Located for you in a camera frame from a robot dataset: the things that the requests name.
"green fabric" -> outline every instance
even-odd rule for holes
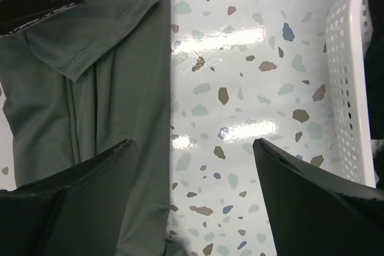
[[[130,137],[139,165],[117,255],[177,256],[166,244],[170,0],[85,2],[0,40],[17,186]]]

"terrazzo surface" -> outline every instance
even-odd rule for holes
[[[324,38],[332,1],[172,0],[167,230],[192,256],[276,255],[255,138],[341,170]],[[0,131],[0,188],[13,189],[2,113]]]

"white plastic basket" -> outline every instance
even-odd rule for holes
[[[326,47],[342,176],[375,187],[363,61],[372,31],[367,0],[334,2]]]

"white laundry basket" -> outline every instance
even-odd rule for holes
[[[342,176],[375,187],[363,62],[372,31],[367,0],[334,2],[326,47]]]

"perforated basket side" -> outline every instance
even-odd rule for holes
[[[335,1],[326,22],[326,45],[342,176],[375,186],[363,60],[369,13],[362,7],[367,0]]]

